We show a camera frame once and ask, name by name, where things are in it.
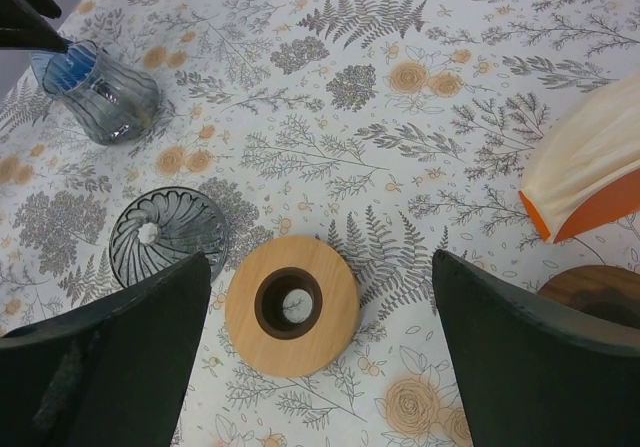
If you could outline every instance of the table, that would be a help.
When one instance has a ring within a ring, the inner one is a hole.
[[[468,447],[430,256],[532,291],[578,265],[640,269],[635,214],[545,245],[517,197],[555,119],[636,67],[639,1],[83,0],[63,34],[150,72],[162,111],[107,148],[30,73],[4,100],[0,329],[118,289],[119,213],[196,188],[234,236],[174,445]],[[337,249],[362,298],[350,347],[299,379],[252,371],[224,329],[234,269],[287,234]]]

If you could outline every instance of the wooden ring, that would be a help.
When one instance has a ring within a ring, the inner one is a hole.
[[[312,299],[311,314],[293,323],[282,313],[290,292]],[[225,323],[240,357],[259,372],[301,377],[340,355],[358,321],[356,281],[327,244],[306,236],[281,237],[255,249],[229,286]]]

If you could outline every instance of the dark wooden object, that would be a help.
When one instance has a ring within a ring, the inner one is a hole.
[[[640,275],[620,267],[585,265],[556,275],[538,291],[585,314],[640,329]]]
[[[6,446],[168,447],[209,305],[199,253],[0,338]]]
[[[640,331],[444,251],[433,288],[475,447],[640,445]]]

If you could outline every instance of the plant pattern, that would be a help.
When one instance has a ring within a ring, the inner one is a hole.
[[[118,290],[122,210],[189,187],[231,245],[173,446],[470,447],[431,256],[532,292],[578,265],[640,273],[637,214],[547,245],[518,196],[557,119],[633,71],[639,27],[637,0],[82,0],[64,35],[147,71],[162,102],[112,147],[30,73],[0,102],[0,336]],[[300,234],[348,262],[362,320],[327,368],[276,379],[235,352],[225,304],[255,247]]]

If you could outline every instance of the floral tablecloth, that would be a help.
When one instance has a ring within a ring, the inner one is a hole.
[[[544,245],[517,197],[558,116],[636,67],[639,1],[83,0],[64,35],[151,73],[162,110],[142,141],[101,147],[30,73],[4,100],[0,332],[118,289],[119,213],[192,187],[233,236],[175,445],[468,447],[430,256],[532,291],[640,268],[635,214]],[[287,234],[347,259],[362,322],[328,368],[277,379],[243,364],[223,312],[242,259]]]

